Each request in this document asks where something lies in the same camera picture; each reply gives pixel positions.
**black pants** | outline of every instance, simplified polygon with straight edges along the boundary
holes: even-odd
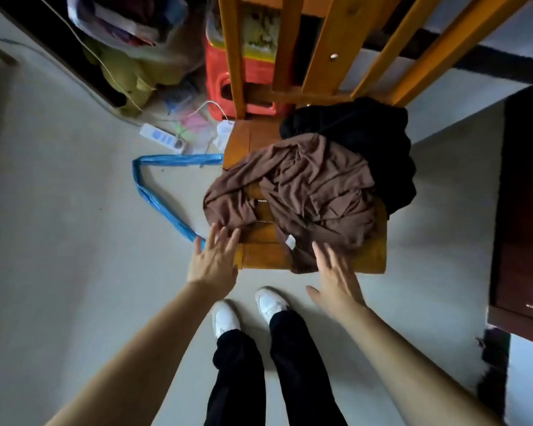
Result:
[[[270,357],[278,371],[290,425],[346,425],[302,317],[294,311],[281,311],[269,326]],[[209,397],[205,426],[264,425],[263,360],[253,339],[241,330],[224,333],[217,340],[213,364],[219,373]]]

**blue strap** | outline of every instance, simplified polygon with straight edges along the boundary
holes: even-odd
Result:
[[[144,182],[142,178],[141,166],[219,166],[223,163],[223,154],[193,154],[193,155],[160,155],[160,156],[144,156],[138,157],[132,161],[132,177],[136,182],[136,188],[138,193],[144,200],[150,203],[150,205],[159,213],[164,215],[166,219],[172,223],[172,225],[190,242],[193,242],[196,236],[198,236],[191,227],[183,222],[172,211],[164,201],[159,198]]]

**wooden chair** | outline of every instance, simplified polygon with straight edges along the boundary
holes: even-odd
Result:
[[[374,60],[365,77],[351,93],[338,92],[362,44],[373,28],[387,21],[400,0],[324,0],[329,6],[306,78],[302,86],[289,83],[300,16],[312,9],[313,0],[282,0],[278,49],[272,86],[244,82],[240,34],[240,0],[219,0],[225,38],[231,93],[236,109],[234,130],[225,150],[224,169],[229,169],[247,153],[268,146],[280,135],[277,119],[249,119],[247,103],[277,101],[304,106],[335,104],[367,95],[415,32],[424,25],[441,0],[416,0]],[[371,95],[394,106],[405,106],[438,79],[469,49],[482,41],[528,0],[472,0],[428,50],[384,95]],[[251,198],[262,200],[257,184],[247,187]],[[240,269],[289,269],[289,258],[279,245],[273,216],[266,202],[257,208],[256,222],[237,251]],[[356,272],[384,273],[386,265],[387,216],[377,200],[377,227],[354,258]]]

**person's left hand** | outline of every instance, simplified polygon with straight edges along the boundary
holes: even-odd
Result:
[[[212,224],[202,251],[202,239],[194,240],[194,254],[187,272],[187,282],[198,284],[221,300],[235,286],[239,269],[234,264],[241,229],[235,229],[227,238],[227,228]]]

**red plastic stool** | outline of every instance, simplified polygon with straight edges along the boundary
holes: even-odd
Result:
[[[274,64],[268,61],[243,58],[245,63],[245,81],[262,85],[272,84],[274,77]],[[227,55],[224,50],[214,48],[206,39],[205,47],[205,68],[207,73],[206,87],[210,100],[216,101],[229,117],[235,117],[235,104],[221,95],[221,89],[230,85],[229,67],[227,65]],[[217,121],[223,119],[223,114],[217,106],[210,104],[209,113]],[[292,110],[291,104],[272,103],[268,106],[247,104],[248,114],[279,115],[286,116]]]

